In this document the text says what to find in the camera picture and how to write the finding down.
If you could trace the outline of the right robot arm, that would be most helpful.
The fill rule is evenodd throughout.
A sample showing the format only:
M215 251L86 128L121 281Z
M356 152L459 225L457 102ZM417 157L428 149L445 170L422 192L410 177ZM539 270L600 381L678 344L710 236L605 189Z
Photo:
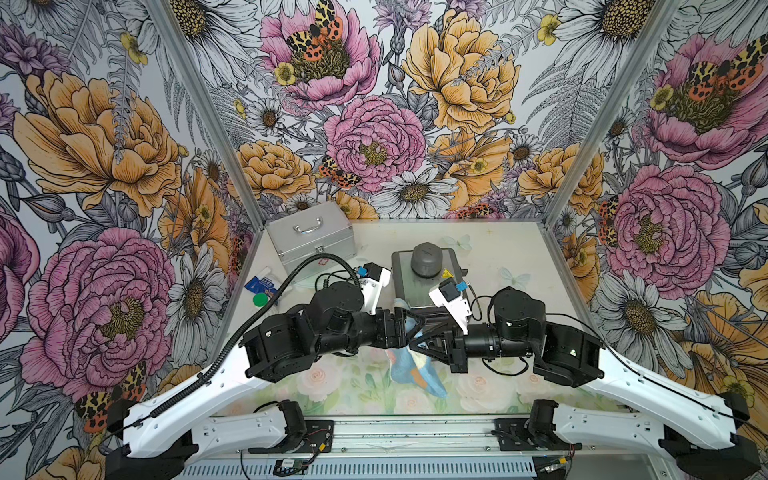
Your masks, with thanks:
M736 394L704 394L634 363L597 336L551 323L543 302L507 287L490 302L493 319L456 319L412 334L409 347L465 373L471 358L525 357L545 381L611 398L627 410L592 411L554 400L533 403L527 421L534 444L548 449L607 445L671 460L698 479L747 479L761 467L757 445L739 434L749 421Z

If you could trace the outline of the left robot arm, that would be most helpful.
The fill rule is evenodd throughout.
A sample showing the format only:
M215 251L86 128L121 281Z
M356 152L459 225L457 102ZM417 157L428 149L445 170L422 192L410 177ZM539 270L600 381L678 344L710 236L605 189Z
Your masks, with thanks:
M106 478L173 479L197 461L234 450L299 447L307 426L294 401L232 417L218 413L248 393L309 370L323 356L406 347L426 320L406 308L379 307L389 273L368 263L363 273L317 290L306 304L272 316L260 310L209 367L152 400L117 402L108 430L122 444L106 456Z

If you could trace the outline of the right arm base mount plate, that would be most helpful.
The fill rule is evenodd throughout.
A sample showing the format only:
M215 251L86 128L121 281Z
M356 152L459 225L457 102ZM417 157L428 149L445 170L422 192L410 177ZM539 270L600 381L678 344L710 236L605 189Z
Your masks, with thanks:
M553 432L536 432L529 427L527 418L497 418L490 431L498 441L499 449L511 451L562 451L574 453L582 449L581 443L562 441Z

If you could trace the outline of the blue patterned cleaning cloth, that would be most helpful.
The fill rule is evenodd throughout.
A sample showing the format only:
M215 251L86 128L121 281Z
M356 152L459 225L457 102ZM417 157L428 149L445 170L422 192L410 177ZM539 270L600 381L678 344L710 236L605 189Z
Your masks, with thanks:
M386 351L390 361L390 378L393 382L403 385L415 385L426 393L446 398L447 390L440 380L432 359L404 347Z

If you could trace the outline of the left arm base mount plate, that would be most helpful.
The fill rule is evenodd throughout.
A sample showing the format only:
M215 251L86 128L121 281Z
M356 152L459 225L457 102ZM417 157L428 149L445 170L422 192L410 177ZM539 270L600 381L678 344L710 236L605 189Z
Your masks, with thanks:
M328 453L332 449L335 422L330 419L309 419L296 433L271 448L249 448L250 454L272 453Z

